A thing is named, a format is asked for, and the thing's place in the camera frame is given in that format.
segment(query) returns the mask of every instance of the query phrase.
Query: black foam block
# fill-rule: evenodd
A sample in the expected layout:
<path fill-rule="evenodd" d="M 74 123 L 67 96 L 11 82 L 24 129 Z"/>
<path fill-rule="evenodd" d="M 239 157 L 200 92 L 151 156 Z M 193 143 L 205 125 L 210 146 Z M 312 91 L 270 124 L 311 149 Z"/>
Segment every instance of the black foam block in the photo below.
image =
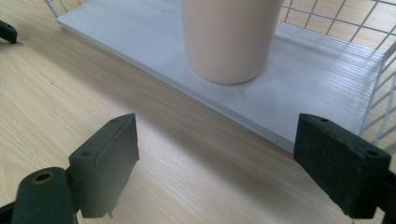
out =
<path fill-rule="evenodd" d="M 371 218 L 390 155 L 330 120 L 301 114 L 294 159 L 352 218 Z"/>

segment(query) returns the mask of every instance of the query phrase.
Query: black clamp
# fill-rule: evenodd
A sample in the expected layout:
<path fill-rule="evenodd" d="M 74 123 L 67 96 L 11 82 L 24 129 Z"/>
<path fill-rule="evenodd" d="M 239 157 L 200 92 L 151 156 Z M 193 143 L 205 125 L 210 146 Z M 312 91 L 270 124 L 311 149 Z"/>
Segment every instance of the black clamp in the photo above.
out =
<path fill-rule="evenodd" d="M 1 224 L 78 223 L 111 216 L 139 160 L 134 114 L 115 118 L 69 156 L 64 170 L 50 167 L 26 176 L 17 200 L 0 208 Z"/>
<path fill-rule="evenodd" d="M 391 156 L 330 120 L 301 114 L 294 159 L 333 202 L 352 218 L 385 213 L 396 223 L 396 175 Z"/>
<path fill-rule="evenodd" d="M 6 41 L 16 44 L 17 43 L 17 35 L 18 32 L 12 27 L 10 24 L 7 24 L 3 21 L 0 21 L 0 38 L 5 39 Z"/>

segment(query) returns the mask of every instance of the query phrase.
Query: wood grain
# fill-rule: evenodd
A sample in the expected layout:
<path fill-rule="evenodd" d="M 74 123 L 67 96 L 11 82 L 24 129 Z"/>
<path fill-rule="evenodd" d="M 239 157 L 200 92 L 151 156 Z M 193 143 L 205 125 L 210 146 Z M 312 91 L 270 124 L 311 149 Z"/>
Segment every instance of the wood grain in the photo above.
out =
<path fill-rule="evenodd" d="M 0 205 L 108 120 L 134 112 L 141 160 L 114 218 L 79 223 L 351 223 L 284 150 L 67 33 L 42 0 L 1 1 Z M 380 223 L 381 214 L 373 222 Z"/>

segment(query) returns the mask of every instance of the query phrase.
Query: metal wire grid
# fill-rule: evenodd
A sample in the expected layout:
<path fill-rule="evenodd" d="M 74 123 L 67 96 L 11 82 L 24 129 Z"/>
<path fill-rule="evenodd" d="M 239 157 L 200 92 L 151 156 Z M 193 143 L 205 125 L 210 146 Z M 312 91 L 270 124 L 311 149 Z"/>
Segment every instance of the metal wire grid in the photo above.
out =
<path fill-rule="evenodd" d="M 88 0 L 45 1 L 58 18 Z M 359 10 L 367 11 L 363 17 L 346 16 L 354 6 L 362 5 L 364 7 Z M 383 14 L 388 13 L 390 21 L 376 20 L 377 11 L 380 11 L 381 18 L 386 18 Z M 385 52 L 360 134 L 373 144 L 396 152 L 396 0 L 286 0 L 279 21 Z M 340 28 L 342 35 L 335 32 Z M 368 44 L 361 42 L 361 37 L 368 39 Z"/>
<path fill-rule="evenodd" d="M 396 153 L 396 43 L 387 51 L 375 84 L 361 136 Z"/>
<path fill-rule="evenodd" d="M 396 1 L 391 1 L 394 0 L 287 0 L 279 19 L 347 42 L 386 51 L 396 41 Z M 367 11 L 367 14 L 356 15 L 356 10 Z M 334 26 L 347 29 L 338 35 Z M 361 42 L 361 36 L 368 39 L 367 35 L 371 37 L 367 41 L 369 43 Z"/>

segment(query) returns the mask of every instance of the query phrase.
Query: white plastic panel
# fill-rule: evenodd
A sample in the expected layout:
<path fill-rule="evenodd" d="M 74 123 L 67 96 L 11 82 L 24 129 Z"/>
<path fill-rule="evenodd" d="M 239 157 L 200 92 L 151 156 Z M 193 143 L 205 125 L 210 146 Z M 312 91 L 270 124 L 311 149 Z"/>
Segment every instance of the white plastic panel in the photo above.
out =
<path fill-rule="evenodd" d="M 178 0 L 91 0 L 57 20 L 290 152 L 300 113 L 359 133 L 383 58 L 372 49 L 279 23 L 264 73 L 220 86 L 196 76 L 187 64 Z"/>

